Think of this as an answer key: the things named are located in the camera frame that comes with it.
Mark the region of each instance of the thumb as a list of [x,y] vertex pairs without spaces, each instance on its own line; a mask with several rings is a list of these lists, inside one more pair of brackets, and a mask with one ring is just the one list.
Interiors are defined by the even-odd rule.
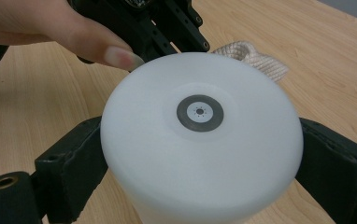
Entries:
[[35,26],[79,57],[133,71],[143,64],[128,44],[96,21],[79,15],[65,0],[50,0],[37,13]]

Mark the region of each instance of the small center hole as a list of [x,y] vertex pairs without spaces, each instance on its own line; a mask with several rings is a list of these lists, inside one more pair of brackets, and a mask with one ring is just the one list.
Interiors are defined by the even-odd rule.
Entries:
[[198,115],[203,115],[204,112],[205,111],[203,109],[197,109],[196,110],[196,114],[198,114]]

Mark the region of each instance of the white center circle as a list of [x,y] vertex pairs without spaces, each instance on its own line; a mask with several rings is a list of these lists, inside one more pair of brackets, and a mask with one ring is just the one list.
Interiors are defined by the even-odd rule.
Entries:
[[205,123],[213,118],[213,109],[203,102],[195,102],[188,106],[187,115],[194,122]]

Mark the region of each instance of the fingernail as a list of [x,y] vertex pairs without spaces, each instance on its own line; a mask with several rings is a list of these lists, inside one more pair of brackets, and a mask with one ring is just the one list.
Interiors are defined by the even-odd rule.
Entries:
[[133,52],[118,47],[108,47],[105,60],[111,66],[127,71],[133,71],[144,64],[144,61]]

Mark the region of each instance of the white cloth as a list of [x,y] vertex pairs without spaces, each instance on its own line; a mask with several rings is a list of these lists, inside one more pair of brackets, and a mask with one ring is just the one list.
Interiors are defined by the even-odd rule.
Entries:
[[281,80],[289,71],[289,68],[279,60],[262,54],[249,42],[237,41],[219,49],[215,49],[212,53],[224,55],[233,59],[237,59],[243,63],[257,68],[275,82]]

